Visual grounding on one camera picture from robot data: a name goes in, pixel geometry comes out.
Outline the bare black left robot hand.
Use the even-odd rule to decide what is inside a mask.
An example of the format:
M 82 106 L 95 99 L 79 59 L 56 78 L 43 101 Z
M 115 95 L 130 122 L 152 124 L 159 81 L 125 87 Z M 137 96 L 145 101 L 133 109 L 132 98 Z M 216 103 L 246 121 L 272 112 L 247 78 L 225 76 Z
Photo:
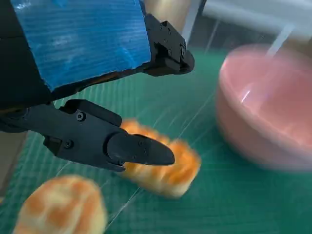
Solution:
M 84 99 L 55 100 L 137 73 L 189 73 L 183 36 L 139 0 L 3 0 L 0 129 L 33 131 L 57 157 L 115 172 L 124 163 L 171 165 L 159 141 L 121 128 L 121 117 Z

